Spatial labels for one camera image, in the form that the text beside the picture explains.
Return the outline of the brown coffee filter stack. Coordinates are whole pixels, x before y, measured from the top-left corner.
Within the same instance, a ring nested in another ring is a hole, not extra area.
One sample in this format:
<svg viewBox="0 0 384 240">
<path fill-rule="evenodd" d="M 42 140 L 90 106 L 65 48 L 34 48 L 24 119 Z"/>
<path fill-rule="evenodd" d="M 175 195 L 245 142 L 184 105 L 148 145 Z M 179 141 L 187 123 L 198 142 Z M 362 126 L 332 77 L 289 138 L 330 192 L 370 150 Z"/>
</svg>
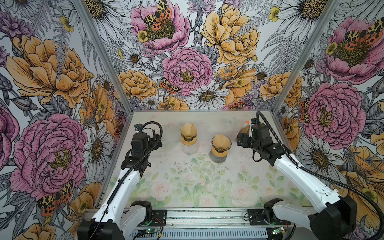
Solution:
<svg viewBox="0 0 384 240">
<path fill-rule="evenodd" d="M 248 135 L 249 132 L 250 132 L 250 122 L 245 121 L 244 124 L 242 125 L 241 129 L 240 129 L 240 133 Z"/>
</svg>

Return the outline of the grey glass dripper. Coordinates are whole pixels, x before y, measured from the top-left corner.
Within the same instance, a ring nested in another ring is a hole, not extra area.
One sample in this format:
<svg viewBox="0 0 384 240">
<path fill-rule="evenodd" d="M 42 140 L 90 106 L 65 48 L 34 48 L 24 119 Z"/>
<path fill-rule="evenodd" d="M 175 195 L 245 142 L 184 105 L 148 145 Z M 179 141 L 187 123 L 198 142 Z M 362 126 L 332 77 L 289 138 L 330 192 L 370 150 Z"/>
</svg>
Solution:
<svg viewBox="0 0 384 240">
<path fill-rule="evenodd" d="M 219 154 L 229 151 L 231 147 L 232 147 L 231 142 L 227 145 L 226 148 L 218 148 L 214 143 L 212 143 L 212 148 L 215 150 L 216 153 L 219 153 Z"/>
</svg>

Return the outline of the wooden ring dripper holder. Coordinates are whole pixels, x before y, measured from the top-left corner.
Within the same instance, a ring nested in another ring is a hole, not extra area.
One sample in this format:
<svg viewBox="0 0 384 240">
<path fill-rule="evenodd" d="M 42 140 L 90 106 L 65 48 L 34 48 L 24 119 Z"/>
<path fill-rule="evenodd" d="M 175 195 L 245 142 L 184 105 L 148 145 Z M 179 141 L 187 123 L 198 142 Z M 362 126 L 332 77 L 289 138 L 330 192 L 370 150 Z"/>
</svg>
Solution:
<svg viewBox="0 0 384 240">
<path fill-rule="evenodd" d="M 212 155 L 214 158 L 224 158 L 228 155 L 229 151 L 224 151 L 222 153 L 217 152 L 215 149 L 212 149 Z"/>
<path fill-rule="evenodd" d="M 192 146 L 197 142 L 197 138 L 194 138 L 193 140 L 187 141 L 184 138 L 181 138 L 181 143 L 185 146 Z"/>
</svg>

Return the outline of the grey ribbed glass pitcher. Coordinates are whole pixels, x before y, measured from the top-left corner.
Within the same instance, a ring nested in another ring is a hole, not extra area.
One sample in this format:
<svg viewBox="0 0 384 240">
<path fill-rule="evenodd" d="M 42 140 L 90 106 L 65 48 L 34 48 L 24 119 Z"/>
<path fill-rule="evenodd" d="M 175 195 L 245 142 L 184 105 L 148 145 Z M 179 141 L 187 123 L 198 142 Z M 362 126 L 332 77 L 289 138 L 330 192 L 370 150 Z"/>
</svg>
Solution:
<svg viewBox="0 0 384 240">
<path fill-rule="evenodd" d="M 210 156 L 210 159 L 211 159 L 214 163 L 218 163 L 218 164 L 220 164 L 220 163 L 223 163 L 223 162 L 226 161 L 227 156 L 224 156 L 224 157 L 217 157 L 217 156 L 213 155 L 213 156 Z"/>
</svg>

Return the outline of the green glass dripper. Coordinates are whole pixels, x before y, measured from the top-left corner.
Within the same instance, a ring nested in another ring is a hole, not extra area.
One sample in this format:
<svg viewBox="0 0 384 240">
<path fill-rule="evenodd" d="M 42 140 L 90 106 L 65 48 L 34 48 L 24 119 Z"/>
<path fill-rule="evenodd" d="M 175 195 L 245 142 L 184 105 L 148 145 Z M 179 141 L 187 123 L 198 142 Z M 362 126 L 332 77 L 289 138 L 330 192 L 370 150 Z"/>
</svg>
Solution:
<svg viewBox="0 0 384 240">
<path fill-rule="evenodd" d="M 196 137 L 197 137 L 197 134 L 195 134 L 194 136 L 186 137 L 181 133 L 181 140 L 184 142 L 192 142 Z"/>
</svg>

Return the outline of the clear glass carafe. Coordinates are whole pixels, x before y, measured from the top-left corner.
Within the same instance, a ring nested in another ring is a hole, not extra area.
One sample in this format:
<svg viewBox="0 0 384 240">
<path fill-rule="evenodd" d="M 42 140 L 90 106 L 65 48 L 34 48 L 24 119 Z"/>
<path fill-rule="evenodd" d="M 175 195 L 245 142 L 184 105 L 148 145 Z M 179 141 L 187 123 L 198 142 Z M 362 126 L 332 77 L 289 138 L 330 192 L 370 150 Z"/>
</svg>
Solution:
<svg viewBox="0 0 384 240">
<path fill-rule="evenodd" d="M 197 145 L 182 145 L 182 151 L 187 155 L 193 155 L 198 151 Z"/>
</svg>

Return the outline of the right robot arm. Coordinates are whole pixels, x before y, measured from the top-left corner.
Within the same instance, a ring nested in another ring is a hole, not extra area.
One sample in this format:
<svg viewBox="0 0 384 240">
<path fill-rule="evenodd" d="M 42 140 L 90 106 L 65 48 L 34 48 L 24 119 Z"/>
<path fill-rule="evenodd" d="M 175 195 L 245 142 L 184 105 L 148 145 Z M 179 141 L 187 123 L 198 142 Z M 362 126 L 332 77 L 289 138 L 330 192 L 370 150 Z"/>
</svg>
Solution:
<svg viewBox="0 0 384 240">
<path fill-rule="evenodd" d="M 356 202 L 307 173 L 284 144 L 273 141 L 267 125 L 246 121 L 237 135 L 237 145 L 253 150 L 280 171 L 311 203 L 311 207 L 295 207 L 281 198 L 272 199 L 264 205 L 265 222 L 287 221 L 312 231 L 319 240 L 340 240 L 355 230 Z"/>
</svg>

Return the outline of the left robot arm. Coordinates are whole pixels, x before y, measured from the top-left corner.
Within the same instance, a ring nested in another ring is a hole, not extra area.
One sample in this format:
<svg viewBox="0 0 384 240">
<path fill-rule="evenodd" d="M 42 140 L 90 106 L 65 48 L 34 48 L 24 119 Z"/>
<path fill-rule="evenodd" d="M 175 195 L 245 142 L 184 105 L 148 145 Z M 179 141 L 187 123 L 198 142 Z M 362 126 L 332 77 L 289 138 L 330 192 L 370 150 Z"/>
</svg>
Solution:
<svg viewBox="0 0 384 240">
<path fill-rule="evenodd" d="M 152 218 L 152 205 L 148 201 L 139 201 L 124 213 L 126 204 L 145 170 L 150 166 L 152 151 L 162 147 L 159 134 L 151 137 L 145 132 L 137 132 L 131 141 L 121 164 L 121 171 L 113 190 L 91 220 L 83 220 L 78 228 L 79 240 L 125 240 L 142 222 Z"/>
</svg>

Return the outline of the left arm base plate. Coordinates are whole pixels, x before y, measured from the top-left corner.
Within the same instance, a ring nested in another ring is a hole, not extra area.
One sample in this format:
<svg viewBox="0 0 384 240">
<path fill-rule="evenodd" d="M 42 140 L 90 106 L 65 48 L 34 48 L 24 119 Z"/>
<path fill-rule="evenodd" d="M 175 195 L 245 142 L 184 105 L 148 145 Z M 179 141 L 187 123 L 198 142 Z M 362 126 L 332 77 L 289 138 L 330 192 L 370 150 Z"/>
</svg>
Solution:
<svg viewBox="0 0 384 240">
<path fill-rule="evenodd" d="M 152 210 L 151 227 L 165 227 L 167 222 L 167 210 Z"/>
</svg>

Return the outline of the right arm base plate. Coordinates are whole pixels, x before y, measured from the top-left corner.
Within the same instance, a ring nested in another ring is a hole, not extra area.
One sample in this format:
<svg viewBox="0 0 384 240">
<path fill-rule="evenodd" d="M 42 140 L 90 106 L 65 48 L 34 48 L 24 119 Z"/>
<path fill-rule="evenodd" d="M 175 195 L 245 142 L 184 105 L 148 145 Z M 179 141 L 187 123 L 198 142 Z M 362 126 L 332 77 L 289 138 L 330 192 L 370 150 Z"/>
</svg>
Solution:
<svg viewBox="0 0 384 240">
<path fill-rule="evenodd" d="M 291 222 L 280 220 L 268 209 L 248 209 L 243 216 L 251 226 L 290 226 Z"/>
</svg>

